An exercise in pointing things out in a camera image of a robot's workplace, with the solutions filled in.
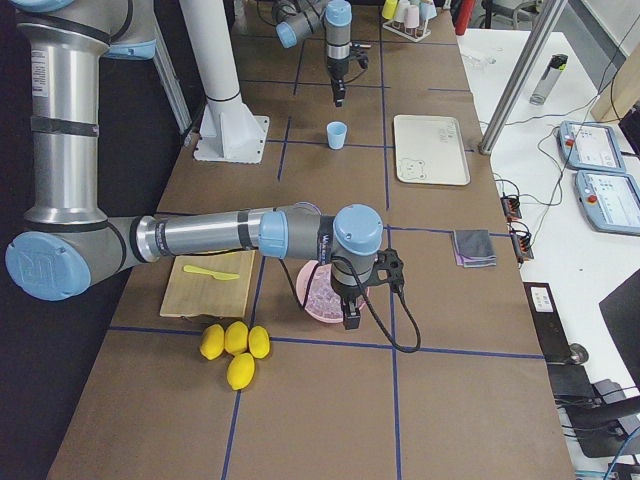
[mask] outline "screen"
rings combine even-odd
[[[627,177],[591,173],[587,179],[609,225],[640,227],[640,202]]]
[[[620,166],[605,128],[571,125],[571,130],[576,139],[575,148],[578,150],[580,163],[610,168]]]

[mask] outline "lemon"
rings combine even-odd
[[[213,360],[222,355],[224,350],[224,329],[218,325],[211,325],[202,332],[200,353],[207,360]]]
[[[250,353],[241,353],[234,357],[227,369],[227,382],[234,390],[245,388],[251,383],[256,371],[256,361]]]
[[[231,355],[239,355],[247,351],[249,328],[244,322],[233,322],[224,334],[224,349]]]
[[[269,355],[271,344],[269,333],[264,327],[253,327],[249,332],[249,351],[255,358],[264,358]]]

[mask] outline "white table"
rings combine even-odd
[[[458,37],[476,111],[482,121],[490,121],[528,35],[528,32],[519,31],[468,29],[464,36]],[[529,97],[551,55],[558,53],[569,56],[567,69],[543,106],[530,104]],[[587,104],[595,95],[596,88],[564,35],[553,33],[508,122],[566,113]],[[492,152],[493,171],[515,182],[521,193],[533,194],[541,201],[549,202],[559,167],[540,153],[536,145],[562,120],[592,121],[588,112],[589,108],[584,108],[566,117],[547,117],[505,127]],[[617,127],[615,129],[622,150],[631,151],[622,133]],[[554,137],[543,142],[542,148],[562,165]],[[640,180],[638,160],[625,157],[625,162],[628,172]],[[593,230],[577,200],[574,177],[573,171],[565,170],[561,182],[564,200],[547,212],[533,245],[535,259],[523,265],[522,280],[550,284],[569,343],[583,345],[590,354],[584,365],[590,381],[595,383],[608,378],[628,387],[634,383],[611,339],[598,304],[640,268],[640,238]],[[504,188],[507,193],[515,193],[509,185]],[[523,222],[535,232],[546,208],[533,204],[530,199],[522,201],[525,203],[521,206]],[[635,394],[635,390],[627,392],[627,396]],[[588,459],[576,441],[567,444],[577,470],[606,470],[607,461],[611,459]],[[623,457],[623,461],[633,463],[630,457]]]

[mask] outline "white cup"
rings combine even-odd
[[[329,147],[333,150],[340,150],[344,147],[347,138],[347,125],[342,122],[331,122],[327,125],[327,139]]]

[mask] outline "gray cloth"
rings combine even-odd
[[[465,268],[496,265],[496,252],[488,230],[454,230],[453,248],[456,263]]]

